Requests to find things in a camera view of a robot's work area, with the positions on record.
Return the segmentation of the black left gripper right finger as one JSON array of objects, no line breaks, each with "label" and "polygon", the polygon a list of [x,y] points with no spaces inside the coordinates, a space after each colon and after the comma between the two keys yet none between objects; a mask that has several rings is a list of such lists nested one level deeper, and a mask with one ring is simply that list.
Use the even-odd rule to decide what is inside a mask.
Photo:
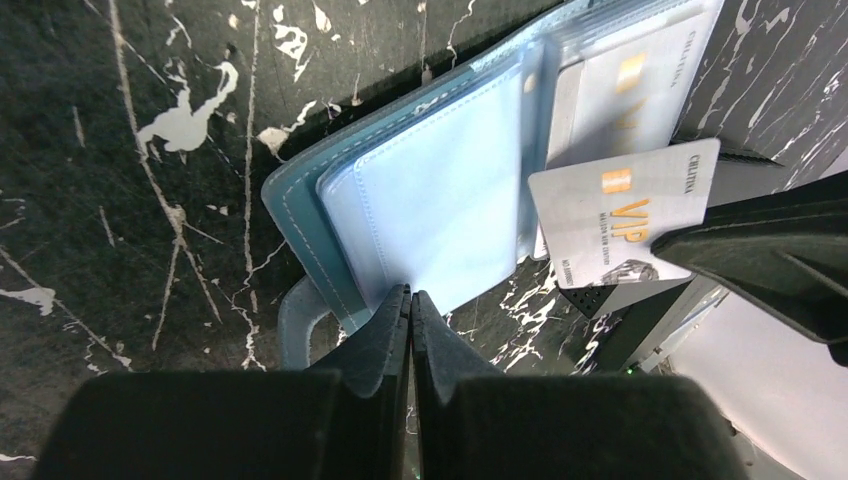
[{"label": "black left gripper right finger", "polygon": [[671,376],[511,376],[426,292],[410,307],[425,479],[743,479],[717,407]]}]

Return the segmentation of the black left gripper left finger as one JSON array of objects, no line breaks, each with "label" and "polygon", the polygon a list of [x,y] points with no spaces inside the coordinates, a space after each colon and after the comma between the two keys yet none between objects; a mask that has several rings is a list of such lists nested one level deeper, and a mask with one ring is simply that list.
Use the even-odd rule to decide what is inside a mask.
[{"label": "black left gripper left finger", "polygon": [[398,479],[411,292],[300,371],[106,374],[67,403],[36,479]]}]

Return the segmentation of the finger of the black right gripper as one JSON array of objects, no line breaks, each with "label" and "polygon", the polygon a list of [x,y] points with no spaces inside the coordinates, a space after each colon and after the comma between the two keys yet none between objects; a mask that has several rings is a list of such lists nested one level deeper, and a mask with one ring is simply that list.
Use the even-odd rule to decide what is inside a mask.
[{"label": "finger of the black right gripper", "polygon": [[847,175],[708,209],[651,244],[807,338],[847,340]]}]

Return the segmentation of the silver VIP card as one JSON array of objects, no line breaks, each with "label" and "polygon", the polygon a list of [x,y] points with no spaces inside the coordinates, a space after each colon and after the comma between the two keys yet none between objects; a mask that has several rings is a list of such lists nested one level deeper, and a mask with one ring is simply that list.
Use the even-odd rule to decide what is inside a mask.
[{"label": "silver VIP card", "polygon": [[710,10],[657,19],[633,39],[563,68],[546,165],[559,168],[666,147],[712,32]]},{"label": "silver VIP card", "polygon": [[534,173],[529,188],[563,289],[682,279],[651,252],[700,224],[720,152],[715,138]]}]

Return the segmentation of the blue leather card holder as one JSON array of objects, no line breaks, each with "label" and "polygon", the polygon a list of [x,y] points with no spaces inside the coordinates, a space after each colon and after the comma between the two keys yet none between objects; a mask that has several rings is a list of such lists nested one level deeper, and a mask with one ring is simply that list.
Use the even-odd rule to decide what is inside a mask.
[{"label": "blue leather card holder", "polygon": [[546,165],[559,72],[657,19],[719,1],[570,1],[275,170],[262,200],[306,276],[278,315],[281,365],[333,314],[354,333],[397,284],[449,313],[535,252],[528,177]]}]

